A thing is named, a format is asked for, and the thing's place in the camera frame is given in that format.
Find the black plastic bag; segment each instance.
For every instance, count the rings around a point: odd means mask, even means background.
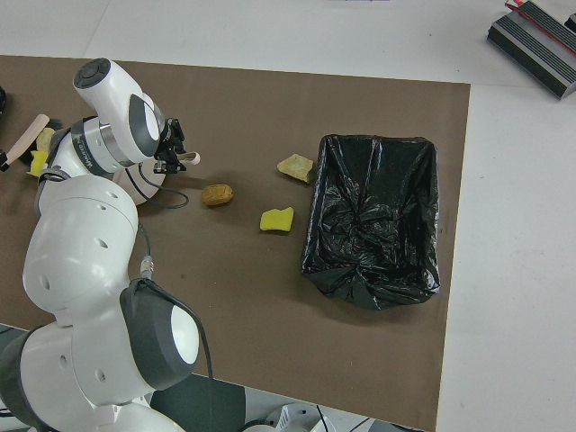
[[[301,270],[329,297],[388,309],[438,292],[437,162],[423,138],[329,135]]]

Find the red wire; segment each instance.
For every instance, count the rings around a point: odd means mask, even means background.
[[[533,25],[535,25],[538,29],[540,29],[546,36],[548,36],[550,39],[552,39],[553,41],[559,43],[560,45],[562,45],[564,48],[566,48],[568,50],[568,52],[570,52],[573,56],[576,56],[576,50],[572,49],[572,47],[566,45],[564,42],[562,42],[561,40],[555,38],[547,29],[545,29],[542,25],[540,25],[540,23],[538,23],[538,21],[536,21],[534,18],[532,18],[530,15],[528,15],[526,12],[524,12],[522,9],[520,9],[517,6],[514,6],[513,4],[510,3],[505,3],[504,4],[508,9],[510,9],[511,11],[517,12],[518,14],[520,14],[523,18],[527,19],[528,21],[530,21]]]

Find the white table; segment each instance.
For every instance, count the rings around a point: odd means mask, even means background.
[[[576,96],[485,40],[503,3],[4,0],[0,54],[472,83],[437,430],[574,430]]]

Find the brown mat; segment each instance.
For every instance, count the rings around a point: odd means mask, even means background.
[[[0,57],[9,93],[0,123],[8,149],[37,113],[66,125],[92,114],[72,87],[83,60]],[[190,195],[178,211],[140,207],[155,280],[202,317],[219,379],[414,428],[435,428],[450,289],[469,86],[345,76],[122,63],[202,163],[167,185]],[[311,187],[275,171],[300,153],[316,159],[323,135],[425,137],[437,145],[442,292],[428,303],[367,311],[329,300],[300,275]],[[23,260],[36,220],[34,179],[0,175],[3,263],[0,321],[51,321],[26,298]],[[234,200],[207,209],[206,185],[228,183]],[[160,194],[158,199],[177,202]],[[292,232],[260,232],[263,211],[292,206]],[[140,240],[135,257],[141,256]],[[137,274],[136,260],[130,273]]]

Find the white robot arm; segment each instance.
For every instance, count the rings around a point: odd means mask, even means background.
[[[150,279],[130,282],[136,206],[103,176],[155,155],[175,172],[183,137],[113,61],[87,63],[74,85],[98,116],[52,141],[23,270],[27,295],[56,321],[0,355],[0,398],[37,432],[181,431],[144,396],[191,373],[198,327]]]

